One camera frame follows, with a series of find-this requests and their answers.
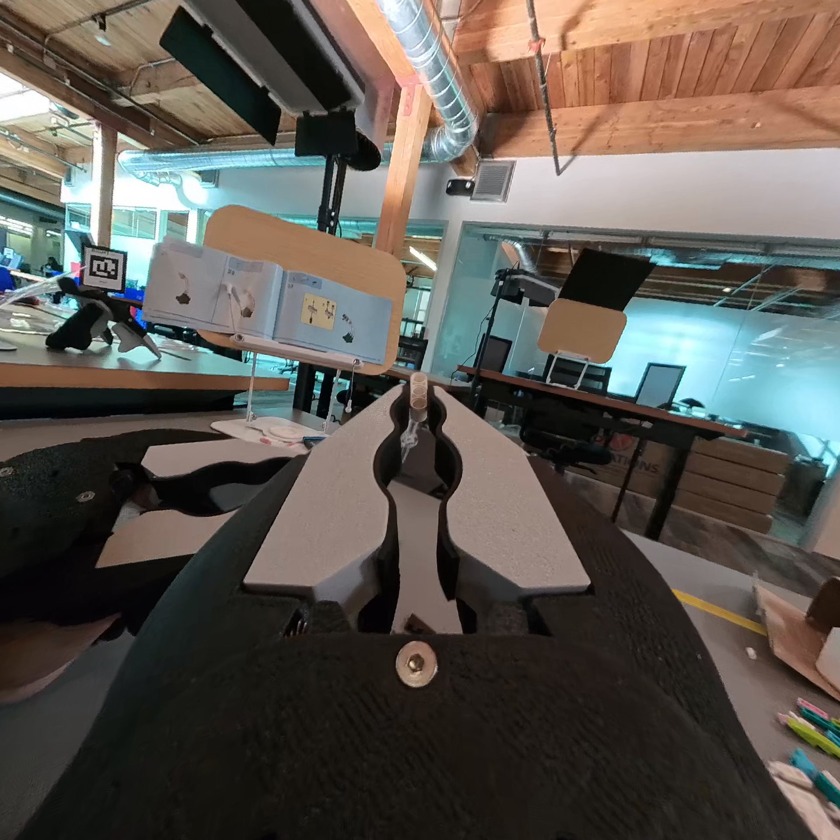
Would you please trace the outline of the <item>black office chair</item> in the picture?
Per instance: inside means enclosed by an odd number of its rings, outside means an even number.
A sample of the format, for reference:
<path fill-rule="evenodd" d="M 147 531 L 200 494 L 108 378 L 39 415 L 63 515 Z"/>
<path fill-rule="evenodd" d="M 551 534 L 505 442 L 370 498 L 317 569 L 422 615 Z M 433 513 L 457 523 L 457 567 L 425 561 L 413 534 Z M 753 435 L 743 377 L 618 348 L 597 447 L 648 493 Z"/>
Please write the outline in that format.
<path fill-rule="evenodd" d="M 599 396 L 608 393 L 612 368 L 589 365 L 583 370 L 581 362 L 560 360 L 550 356 L 544 365 L 541 382 L 562 385 Z M 594 471 L 609 466 L 612 456 L 608 444 L 602 441 L 602 430 L 567 416 L 556 416 L 551 403 L 535 399 L 534 408 L 523 414 L 520 439 L 539 450 L 553 466 L 562 471 L 568 466 L 580 466 Z"/>

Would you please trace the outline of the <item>cardboard box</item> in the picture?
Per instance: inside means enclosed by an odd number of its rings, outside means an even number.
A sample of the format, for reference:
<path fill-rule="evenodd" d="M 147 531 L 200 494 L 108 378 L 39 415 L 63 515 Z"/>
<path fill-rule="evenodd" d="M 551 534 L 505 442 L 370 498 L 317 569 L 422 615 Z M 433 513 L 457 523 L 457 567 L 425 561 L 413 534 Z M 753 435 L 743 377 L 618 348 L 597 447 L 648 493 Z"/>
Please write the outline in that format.
<path fill-rule="evenodd" d="M 758 580 L 752 592 L 775 657 L 839 700 L 839 579 L 825 581 L 805 610 Z"/>

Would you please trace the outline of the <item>black ceiling pipe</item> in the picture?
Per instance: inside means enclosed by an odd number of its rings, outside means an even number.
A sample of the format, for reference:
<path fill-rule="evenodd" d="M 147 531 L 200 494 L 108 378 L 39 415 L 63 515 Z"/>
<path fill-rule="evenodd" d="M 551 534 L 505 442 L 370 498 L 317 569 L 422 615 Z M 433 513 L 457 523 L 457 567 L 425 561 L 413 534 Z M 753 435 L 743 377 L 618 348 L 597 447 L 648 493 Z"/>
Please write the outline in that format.
<path fill-rule="evenodd" d="M 562 175 L 563 169 L 560 164 L 559 149 L 557 144 L 557 129 L 553 120 L 553 113 L 550 103 L 550 92 L 545 59 L 543 57 L 543 46 L 545 39 L 541 36 L 539 22 L 536 15 L 536 8 L 533 1 L 525 1 L 530 40 L 528 47 L 532 55 L 533 64 L 538 75 L 539 90 L 542 102 L 542 110 L 549 137 L 550 152 L 553 160 L 554 173 L 557 177 Z"/>

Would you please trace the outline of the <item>open instruction booklet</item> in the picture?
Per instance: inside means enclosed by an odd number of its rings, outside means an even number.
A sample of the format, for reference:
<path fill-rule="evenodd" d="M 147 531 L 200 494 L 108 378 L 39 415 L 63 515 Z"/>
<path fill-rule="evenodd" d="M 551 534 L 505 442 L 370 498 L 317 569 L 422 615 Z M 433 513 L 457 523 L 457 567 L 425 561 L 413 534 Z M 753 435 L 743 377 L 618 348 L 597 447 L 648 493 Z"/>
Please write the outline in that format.
<path fill-rule="evenodd" d="M 392 301 L 305 271 L 176 240 L 154 246 L 149 322 L 383 364 Z"/>

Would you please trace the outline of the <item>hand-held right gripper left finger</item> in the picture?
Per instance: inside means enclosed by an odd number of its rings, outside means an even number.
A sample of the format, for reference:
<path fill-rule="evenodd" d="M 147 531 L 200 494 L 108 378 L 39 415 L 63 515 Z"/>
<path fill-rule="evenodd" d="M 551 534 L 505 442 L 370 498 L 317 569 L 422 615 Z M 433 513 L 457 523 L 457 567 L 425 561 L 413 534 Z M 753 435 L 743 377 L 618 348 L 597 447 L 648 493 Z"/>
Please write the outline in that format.
<path fill-rule="evenodd" d="M 306 457 L 245 574 L 247 592 L 336 602 L 391 622 L 400 592 L 396 504 L 403 388 L 393 387 Z"/>

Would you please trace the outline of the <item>grey wall vent grille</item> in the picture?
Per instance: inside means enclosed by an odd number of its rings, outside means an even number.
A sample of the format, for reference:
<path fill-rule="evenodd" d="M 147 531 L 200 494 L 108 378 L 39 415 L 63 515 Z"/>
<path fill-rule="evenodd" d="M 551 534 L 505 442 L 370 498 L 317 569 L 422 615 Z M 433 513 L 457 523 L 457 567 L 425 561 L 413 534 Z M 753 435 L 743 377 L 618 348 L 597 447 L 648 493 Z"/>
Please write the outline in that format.
<path fill-rule="evenodd" d="M 515 172 L 515 160 L 481 160 L 469 196 L 475 203 L 505 203 Z"/>

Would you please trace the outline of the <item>wooden support post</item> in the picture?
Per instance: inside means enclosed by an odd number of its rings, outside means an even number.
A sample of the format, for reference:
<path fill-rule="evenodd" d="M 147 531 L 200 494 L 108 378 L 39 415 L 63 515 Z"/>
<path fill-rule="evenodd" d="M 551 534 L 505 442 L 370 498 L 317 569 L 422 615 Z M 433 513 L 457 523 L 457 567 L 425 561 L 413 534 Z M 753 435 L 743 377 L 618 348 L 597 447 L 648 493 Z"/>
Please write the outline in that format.
<path fill-rule="evenodd" d="M 417 174 L 426 139 L 432 100 L 418 76 L 406 77 L 395 121 L 375 249 L 402 258 Z"/>

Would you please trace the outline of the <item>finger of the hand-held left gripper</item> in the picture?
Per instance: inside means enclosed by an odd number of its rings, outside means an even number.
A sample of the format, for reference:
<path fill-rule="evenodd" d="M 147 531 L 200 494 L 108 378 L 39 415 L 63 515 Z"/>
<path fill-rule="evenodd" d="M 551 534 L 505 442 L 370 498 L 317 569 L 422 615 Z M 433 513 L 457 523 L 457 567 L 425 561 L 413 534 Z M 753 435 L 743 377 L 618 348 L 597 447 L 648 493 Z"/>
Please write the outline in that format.
<path fill-rule="evenodd" d="M 163 501 L 227 501 L 253 494 L 307 452 L 302 442 L 219 438 L 151 446 L 140 465 Z"/>
<path fill-rule="evenodd" d="M 130 498 L 122 504 L 97 569 L 191 557 L 236 513 L 192 516 L 174 509 L 151 509 L 146 501 Z"/>

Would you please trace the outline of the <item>black tilted panel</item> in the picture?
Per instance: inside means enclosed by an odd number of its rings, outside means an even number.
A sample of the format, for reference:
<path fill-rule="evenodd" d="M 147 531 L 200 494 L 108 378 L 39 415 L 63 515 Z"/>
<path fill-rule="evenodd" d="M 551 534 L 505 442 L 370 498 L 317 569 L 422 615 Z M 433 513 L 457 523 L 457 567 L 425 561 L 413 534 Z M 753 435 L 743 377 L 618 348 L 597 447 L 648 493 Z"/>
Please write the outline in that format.
<path fill-rule="evenodd" d="M 624 312 L 654 269 L 648 259 L 583 248 L 557 300 Z"/>

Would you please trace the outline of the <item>silver air duct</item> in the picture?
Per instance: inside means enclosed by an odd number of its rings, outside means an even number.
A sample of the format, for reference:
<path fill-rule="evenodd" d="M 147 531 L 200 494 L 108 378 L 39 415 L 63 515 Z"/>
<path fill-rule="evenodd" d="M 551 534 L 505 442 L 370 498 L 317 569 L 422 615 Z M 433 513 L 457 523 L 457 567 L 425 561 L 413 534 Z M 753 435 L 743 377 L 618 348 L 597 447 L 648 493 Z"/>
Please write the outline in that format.
<path fill-rule="evenodd" d="M 379 1 L 377 6 L 442 120 L 428 131 L 421 162 L 453 164 L 473 147 L 479 117 L 434 2 Z M 128 150 L 118 163 L 142 182 L 178 186 L 187 172 L 311 168 L 322 159 L 298 156 L 292 149 L 204 148 Z"/>

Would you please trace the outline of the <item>clear plastic toy piece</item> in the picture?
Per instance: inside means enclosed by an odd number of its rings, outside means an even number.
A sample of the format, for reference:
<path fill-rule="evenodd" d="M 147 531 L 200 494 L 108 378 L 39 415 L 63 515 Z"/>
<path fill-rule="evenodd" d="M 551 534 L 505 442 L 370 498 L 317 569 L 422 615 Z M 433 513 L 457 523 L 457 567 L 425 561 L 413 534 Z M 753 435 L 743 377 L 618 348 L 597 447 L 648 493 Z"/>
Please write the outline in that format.
<path fill-rule="evenodd" d="M 427 374 L 415 371 L 408 381 L 408 421 L 402 432 L 401 463 L 405 464 L 407 457 L 418 443 L 419 433 L 427 421 L 428 412 L 428 378 Z"/>

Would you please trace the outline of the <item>stack of cardboard boxes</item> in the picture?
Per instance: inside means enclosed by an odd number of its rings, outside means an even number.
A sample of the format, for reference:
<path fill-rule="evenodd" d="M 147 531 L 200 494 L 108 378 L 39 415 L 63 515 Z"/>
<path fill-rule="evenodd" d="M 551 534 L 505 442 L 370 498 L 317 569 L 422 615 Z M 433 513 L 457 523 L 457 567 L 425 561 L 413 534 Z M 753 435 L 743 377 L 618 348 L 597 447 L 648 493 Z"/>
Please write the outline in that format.
<path fill-rule="evenodd" d="M 662 529 L 674 509 L 768 534 L 792 457 L 739 439 L 696 438 L 688 449 L 648 444 L 629 488 L 650 496 Z"/>

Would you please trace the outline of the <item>idle hand-held gripper with tag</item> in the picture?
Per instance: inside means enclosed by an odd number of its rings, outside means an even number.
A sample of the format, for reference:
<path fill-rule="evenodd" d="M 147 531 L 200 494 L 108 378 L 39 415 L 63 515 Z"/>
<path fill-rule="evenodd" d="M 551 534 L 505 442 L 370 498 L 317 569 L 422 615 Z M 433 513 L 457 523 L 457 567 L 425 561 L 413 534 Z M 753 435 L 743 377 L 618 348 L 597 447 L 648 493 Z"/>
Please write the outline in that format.
<path fill-rule="evenodd" d="M 86 351 L 95 339 L 108 346 L 117 340 L 121 354 L 144 348 L 161 359 L 161 350 L 133 315 L 134 301 L 123 296 L 127 268 L 125 251 L 83 244 L 78 274 L 67 272 L 55 277 L 59 291 L 74 298 L 78 310 L 47 336 L 46 347 Z"/>

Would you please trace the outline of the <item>wooden desk with dark edge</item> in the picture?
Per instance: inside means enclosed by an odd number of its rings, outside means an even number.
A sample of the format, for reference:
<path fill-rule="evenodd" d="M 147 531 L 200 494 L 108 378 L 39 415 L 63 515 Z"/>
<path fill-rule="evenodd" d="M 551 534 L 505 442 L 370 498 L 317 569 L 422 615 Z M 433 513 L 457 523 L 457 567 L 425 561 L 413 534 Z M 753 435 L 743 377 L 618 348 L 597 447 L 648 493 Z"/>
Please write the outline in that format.
<path fill-rule="evenodd" d="M 54 328 L 44 311 L 2 311 L 2 420 L 226 412 L 249 388 L 250 365 L 191 344 L 154 337 L 160 357 L 100 339 L 52 350 Z"/>

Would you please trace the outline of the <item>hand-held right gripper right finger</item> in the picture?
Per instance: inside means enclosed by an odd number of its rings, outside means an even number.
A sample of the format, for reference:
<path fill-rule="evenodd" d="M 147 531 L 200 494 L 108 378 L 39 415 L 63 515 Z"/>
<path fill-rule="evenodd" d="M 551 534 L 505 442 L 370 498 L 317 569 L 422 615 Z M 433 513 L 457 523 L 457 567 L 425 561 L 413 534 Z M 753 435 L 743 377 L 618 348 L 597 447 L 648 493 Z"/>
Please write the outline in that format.
<path fill-rule="evenodd" d="M 530 457 L 434 388 L 437 575 L 450 601 L 521 602 L 591 586 Z"/>

